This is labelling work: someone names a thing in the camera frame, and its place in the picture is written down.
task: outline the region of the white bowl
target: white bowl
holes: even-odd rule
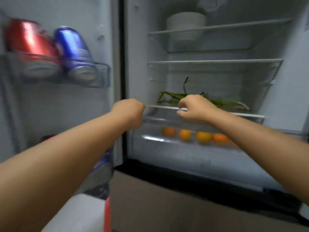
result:
[[[167,30],[188,30],[206,26],[206,16],[196,12],[181,12],[166,20]],[[188,44],[203,35],[203,30],[171,33],[172,38],[180,44]]]

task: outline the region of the can bottom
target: can bottom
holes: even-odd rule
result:
[[[96,80],[97,69],[93,66],[80,66],[71,69],[68,77],[80,85],[89,85]]]
[[[59,64],[46,60],[27,61],[23,66],[23,74],[31,79],[49,79],[60,71]]]

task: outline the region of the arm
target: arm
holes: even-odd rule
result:
[[[200,95],[182,99],[177,111],[187,119],[208,123],[225,133],[292,194],[309,204],[309,145],[274,129],[218,109]]]
[[[0,164],[0,231],[41,231],[117,137],[141,125],[143,111],[135,99],[119,101]]]

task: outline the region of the person's right arm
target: person's right arm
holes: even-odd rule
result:
[[[189,95],[177,111],[186,120],[212,125],[226,134],[292,194],[309,205],[309,144],[218,109],[200,95]]]

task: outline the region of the fist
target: fist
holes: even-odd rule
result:
[[[177,111],[177,114],[188,121],[209,122],[214,112],[219,109],[201,95],[188,95],[180,100],[179,108],[188,111]]]
[[[145,106],[135,98],[124,99],[114,104],[112,113],[123,117],[128,124],[128,129],[137,129],[142,124],[142,115]]]

